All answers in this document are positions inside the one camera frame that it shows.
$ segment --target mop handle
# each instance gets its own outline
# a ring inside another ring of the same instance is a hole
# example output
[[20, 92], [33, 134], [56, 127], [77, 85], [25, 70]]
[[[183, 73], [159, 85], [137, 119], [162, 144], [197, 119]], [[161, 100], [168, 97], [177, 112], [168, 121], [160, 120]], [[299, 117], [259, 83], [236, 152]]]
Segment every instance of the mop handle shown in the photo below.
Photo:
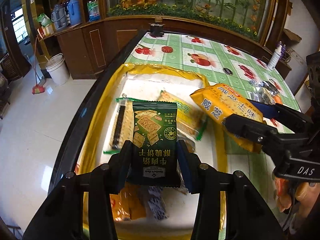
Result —
[[38, 85], [38, 81], [37, 81], [37, 70], [36, 70], [36, 50], [37, 50], [37, 40], [38, 40], [38, 37], [36, 36], [36, 41], [35, 41], [35, 63], [34, 63], [34, 66], [33, 69], [35, 71], [35, 77], [36, 77], [36, 86]]

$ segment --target snack package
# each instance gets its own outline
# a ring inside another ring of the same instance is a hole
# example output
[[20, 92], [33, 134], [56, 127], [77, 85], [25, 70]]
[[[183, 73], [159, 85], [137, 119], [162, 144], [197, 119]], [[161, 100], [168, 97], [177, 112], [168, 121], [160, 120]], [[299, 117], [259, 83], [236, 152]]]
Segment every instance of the snack package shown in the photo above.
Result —
[[250, 81], [250, 84], [254, 87], [254, 91], [251, 92], [252, 100], [267, 105], [274, 105], [275, 103], [282, 105], [279, 90], [271, 82], [261, 81], [257, 83]]
[[177, 129], [196, 140], [201, 140], [207, 124], [206, 118], [203, 118], [203, 111], [164, 90], [161, 91], [158, 101], [177, 103]]
[[146, 217], [146, 210], [138, 198], [139, 186], [125, 183], [118, 195], [110, 194], [113, 219], [128, 221]]
[[125, 99], [120, 100], [116, 121], [113, 125], [112, 135], [110, 139], [111, 150], [105, 151], [105, 154], [118, 153], [120, 152], [126, 140], [132, 141], [134, 130], [132, 120], [132, 101]]
[[[238, 114], [258, 122], [263, 121], [262, 113], [255, 106], [225, 84], [199, 89], [190, 96], [218, 124], [223, 125], [224, 120], [231, 114]], [[260, 152], [260, 145], [228, 134], [240, 147], [250, 152]]]
[[37, 18], [37, 22], [38, 23], [41, 23], [41, 25], [43, 27], [47, 27], [49, 26], [50, 24], [52, 24], [52, 21], [50, 20], [50, 18], [45, 15], [44, 13], [40, 14]]
[[148, 192], [150, 194], [148, 206], [153, 214], [153, 217], [157, 220], [168, 218], [162, 198], [162, 191], [163, 187], [159, 186], [149, 186], [148, 188]]
[[177, 173], [177, 104], [135, 101], [132, 164], [128, 182], [180, 187]]

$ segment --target cracker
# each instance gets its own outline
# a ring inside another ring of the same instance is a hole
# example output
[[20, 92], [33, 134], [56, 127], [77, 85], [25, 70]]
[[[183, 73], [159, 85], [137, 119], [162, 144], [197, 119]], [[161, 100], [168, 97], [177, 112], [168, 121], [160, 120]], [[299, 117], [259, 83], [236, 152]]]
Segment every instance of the cracker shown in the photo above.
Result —
[[[133, 137], [133, 127], [134, 123], [134, 114], [133, 114], [133, 109], [132, 109], [132, 101], [126, 102], [125, 103], [125, 111], [124, 111], [124, 117], [121, 125], [121, 132], [120, 136], [118, 139], [118, 148], [121, 149], [122, 145], [126, 140], [132, 141]], [[113, 145], [113, 138], [116, 130], [116, 121], [114, 122], [113, 129], [112, 129], [112, 136], [110, 138], [110, 147]]]
[[[136, 114], [138, 114], [138, 113], [141, 113], [141, 112], [144, 112], [145, 110], [141, 110], [141, 111], [135, 111], [135, 113]], [[148, 110], [149, 112], [153, 112], [153, 113], [157, 113], [157, 111], [155, 111], [155, 110]]]
[[159, 121], [162, 121], [162, 117], [159, 116], [159, 115], [156, 115], [156, 116], [155, 116], [155, 119], [157, 119], [157, 120], [159, 120]]
[[155, 115], [157, 115], [157, 113], [150, 113], [150, 114], [145, 115], [145, 117], [151, 118], [151, 117], [153, 117]]
[[142, 147], [143, 143], [145, 141], [145, 137], [137, 132], [134, 133], [133, 136], [133, 144], [139, 148]]
[[159, 136], [156, 130], [153, 130], [152, 132], [148, 133], [148, 140], [150, 145], [154, 145], [159, 140]]
[[153, 112], [151, 112], [149, 110], [145, 110], [145, 111], [142, 111], [142, 112], [138, 113], [135, 117], [138, 118], [138, 119], [141, 119], [142, 117], [144, 117], [146, 115], [150, 115], [150, 114], [156, 115], [155, 113], [153, 113]]
[[161, 125], [157, 124], [156, 122], [152, 121], [148, 117], [143, 117], [137, 123], [146, 131], [151, 132], [153, 130], [159, 130]]

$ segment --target wooden cabinet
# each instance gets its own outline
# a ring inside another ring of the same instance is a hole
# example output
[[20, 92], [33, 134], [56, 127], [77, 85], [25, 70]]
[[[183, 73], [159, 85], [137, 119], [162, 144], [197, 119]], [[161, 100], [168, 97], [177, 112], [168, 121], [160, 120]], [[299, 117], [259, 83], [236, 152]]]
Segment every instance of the wooden cabinet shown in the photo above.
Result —
[[[244, 50], [256, 58], [269, 60], [271, 53], [259, 43], [238, 33], [207, 23], [163, 17], [164, 30], [216, 40]], [[148, 30], [153, 16], [132, 15], [109, 17], [57, 33], [60, 48], [72, 78], [97, 78], [116, 54], [138, 33]], [[282, 61], [276, 66], [285, 78], [290, 67]]]

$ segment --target yellow plastic bag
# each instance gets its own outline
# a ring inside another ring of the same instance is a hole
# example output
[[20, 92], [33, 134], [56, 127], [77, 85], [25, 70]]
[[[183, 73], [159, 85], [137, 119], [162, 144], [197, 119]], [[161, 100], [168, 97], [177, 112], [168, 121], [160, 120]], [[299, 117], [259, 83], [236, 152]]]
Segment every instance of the yellow plastic bag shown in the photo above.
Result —
[[[231, 114], [238, 114], [263, 122], [262, 113], [246, 98], [225, 84], [216, 84], [199, 89], [190, 96], [216, 123], [222, 126], [225, 119]], [[234, 134], [228, 134], [240, 147], [250, 152], [260, 152], [260, 145], [247, 139], [236, 137]]]

